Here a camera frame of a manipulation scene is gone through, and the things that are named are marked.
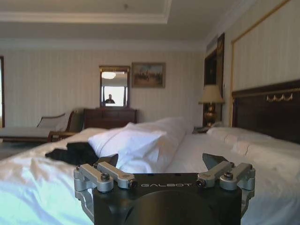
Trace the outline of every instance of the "wooden dresser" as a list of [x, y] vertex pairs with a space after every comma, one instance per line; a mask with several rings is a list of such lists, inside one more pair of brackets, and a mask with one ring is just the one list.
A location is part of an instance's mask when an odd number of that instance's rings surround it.
[[84, 110], [84, 128], [121, 128], [138, 123], [138, 110], [131, 108], [96, 108]]

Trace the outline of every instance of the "lamp base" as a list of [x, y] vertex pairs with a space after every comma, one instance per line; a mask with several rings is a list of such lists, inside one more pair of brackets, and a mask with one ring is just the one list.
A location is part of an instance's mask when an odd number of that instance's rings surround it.
[[210, 103], [208, 110], [204, 113], [204, 118], [207, 121], [207, 126], [210, 128], [216, 121], [217, 114], [215, 112], [215, 104]]

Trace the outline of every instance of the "nightstand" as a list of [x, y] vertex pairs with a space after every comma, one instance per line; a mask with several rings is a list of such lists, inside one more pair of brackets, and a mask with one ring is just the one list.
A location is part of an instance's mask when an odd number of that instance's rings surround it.
[[194, 127], [193, 134], [205, 134], [209, 127]]

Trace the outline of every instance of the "bedroom floor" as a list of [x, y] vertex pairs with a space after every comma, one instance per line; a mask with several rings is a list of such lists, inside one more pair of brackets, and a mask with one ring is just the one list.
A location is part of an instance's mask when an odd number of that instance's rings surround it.
[[0, 160], [18, 154], [20, 152], [32, 149], [39, 145], [41, 145], [41, 143], [0, 142]]

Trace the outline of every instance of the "lampshade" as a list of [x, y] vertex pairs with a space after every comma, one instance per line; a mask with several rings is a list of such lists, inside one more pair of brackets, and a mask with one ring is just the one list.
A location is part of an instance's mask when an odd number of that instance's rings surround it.
[[201, 103], [224, 103], [218, 85], [205, 85]]
[[102, 78], [104, 79], [113, 79], [115, 78], [116, 73], [114, 72], [102, 72]]

